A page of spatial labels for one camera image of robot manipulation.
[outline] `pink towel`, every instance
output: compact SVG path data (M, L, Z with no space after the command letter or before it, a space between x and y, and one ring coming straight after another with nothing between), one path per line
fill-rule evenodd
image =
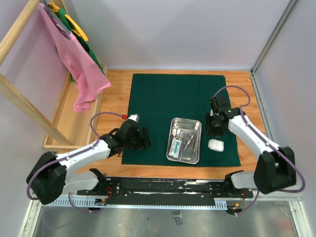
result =
M70 40L66 39L45 12L44 4L39 4L39 10L53 37L61 61L77 82L78 97L74 103L74 111L86 111L90 108L88 102L95 100L96 95L110 87L111 83L74 34L70 34Z

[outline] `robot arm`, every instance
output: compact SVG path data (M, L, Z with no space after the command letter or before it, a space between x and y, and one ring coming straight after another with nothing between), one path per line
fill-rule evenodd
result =
M206 114L206 134L221 136L231 132L250 148L258 160L254 172L238 171L226 175L228 189L252 188L268 194L296 184L295 170L271 148L273 146L294 163L294 152L289 147L281 148L267 138L246 115L241 115L239 108L232 109L224 96L211 98L210 104L212 110Z
M98 184L102 183L104 179L97 169L84 173L74 172L97 160L120 154L126 148L146 149L150 147L147 128L143 127L143 134L141 134L138 120L138 115L132 115L119 129L114 129L101 136L99 140L72 152L58 155L51 152L44 153L26 182L29 183L33 175L44 165L60 160L42 170L31 183L31 189L42 204L49 204L61 194L68 192L97 189Z

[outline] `white sponge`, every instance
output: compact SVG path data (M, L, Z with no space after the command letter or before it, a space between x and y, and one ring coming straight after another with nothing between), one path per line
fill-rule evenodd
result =
M222 152L224 150L224 142L211 139L208 141L208 147L211 150Z

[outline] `wooden pole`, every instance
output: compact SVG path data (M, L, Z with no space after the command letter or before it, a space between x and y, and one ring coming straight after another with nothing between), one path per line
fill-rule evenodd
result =
M34 122L41 126L57 142L73 145L22 93L0 74L0 92Z
M13 47L40 0L29 0L0 43L0 65Z

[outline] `metal floor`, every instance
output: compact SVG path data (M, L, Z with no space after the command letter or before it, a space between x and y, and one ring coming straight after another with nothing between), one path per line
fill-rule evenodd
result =
M86 214L71 207L43 207L33 237L298 236L286 201L258 201L238 218L218 210L183 210L182 217L176 225L179 220L166 209L105 208Z

